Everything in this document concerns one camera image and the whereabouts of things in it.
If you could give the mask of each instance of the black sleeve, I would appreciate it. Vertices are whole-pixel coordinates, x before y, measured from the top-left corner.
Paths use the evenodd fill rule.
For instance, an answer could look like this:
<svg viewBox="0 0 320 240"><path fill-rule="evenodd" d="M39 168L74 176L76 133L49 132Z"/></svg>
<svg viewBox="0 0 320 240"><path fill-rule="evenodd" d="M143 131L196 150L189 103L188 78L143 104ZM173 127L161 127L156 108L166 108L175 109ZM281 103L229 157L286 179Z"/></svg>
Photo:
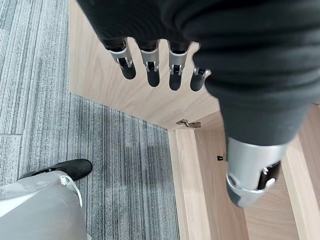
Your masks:
<svg viewBox="0 0 320 240"><path fill-rule="evenodd" d="M195 41L226 134L255 145L292 140L320 96L318 0L78 0L102 42Z"/></svg>

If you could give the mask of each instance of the wooden panel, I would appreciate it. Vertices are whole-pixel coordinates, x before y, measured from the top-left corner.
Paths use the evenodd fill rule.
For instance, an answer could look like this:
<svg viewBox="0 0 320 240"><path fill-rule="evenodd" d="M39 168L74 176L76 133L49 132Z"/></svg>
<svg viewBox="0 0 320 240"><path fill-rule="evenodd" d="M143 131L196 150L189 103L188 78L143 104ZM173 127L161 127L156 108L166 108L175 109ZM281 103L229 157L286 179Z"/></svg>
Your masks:
<svg viewBox="0 0 320 240"><path fill-rule="evenodd" d="M201 128L197 130L221 130L224 129L224 120L221 112L216 111L208 116L205 116L198 120L201 122Z"/></svg>
<svg viewBox="0 0 320 240"><path fill-rule="evenodd" d="M176 213L178 217L179 235L181 240L189 240L188 221L186 213L186 203L184 195L184 186L182 181L182 172L179 159L179 150L177 136L175 131L168 132L171 165L173 174L173 184L175 193Z"/></svg>
<svg viewBox="0 0 320 240"><path fill-rule="evenodd" d="M289 145L282 169L301 240L320 236L320 213L306 159L298 137Z"/></svg>
<svg viewBox="0 0 320 240"><path fill-rule="evenodd" d="M227 163L217 161L225 152L224 131L195 131L195 139L211 239L248 240L244 210L231 203L227 193Z"/></svg>
<svg viewBox="0 0 320 240"><path fill-rule="evenodd" d="M251 240L299 239L282 170L275 186L244 213Z"/></svg>
<svg viewBox="0 0 320 240"><path fill-rule="evenodd" d="M218 101L203 87L190 89L194 65L190 47L182 85L178 91L169 88L169 48L160 43L160 84L153 88L147 82L146 69L133 39L129 39L136 77L127 80L118 65L100 43L75 0L69 4L70 86L73 93L90 98L169 130L176 129L181 119L195 121L219 109Z"/></svg>
<svg viewBox="0 0 320 240"><path fill-rule="evenodd" d="M189 238L190 240L213 239L210 232L210 225L215 224L218 228L223 223L209 223L208 220L195 132L188 129L176 130L176 142L181 167L181 179Z"/></svg>
<svg viewBox="0 0 320 240"><path fill-rule="evenodd" d="M312 181L314 194L320 205L320 108L313 105L302 128L299 139Z"/></svg>

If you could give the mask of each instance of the gray striped carpet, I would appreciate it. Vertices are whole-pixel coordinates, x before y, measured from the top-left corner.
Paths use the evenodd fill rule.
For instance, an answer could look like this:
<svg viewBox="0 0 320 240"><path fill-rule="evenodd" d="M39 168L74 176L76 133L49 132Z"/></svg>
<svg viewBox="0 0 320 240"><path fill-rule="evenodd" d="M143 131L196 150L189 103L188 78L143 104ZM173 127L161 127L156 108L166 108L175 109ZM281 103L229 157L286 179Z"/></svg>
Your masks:
<svg viewBox="0 0 320 240"><path fill-rule="evenodd" d="M87 158L94 240L178 239L166 130L70 94L68 71L68 1L0 0L0 185Z"/></svg>

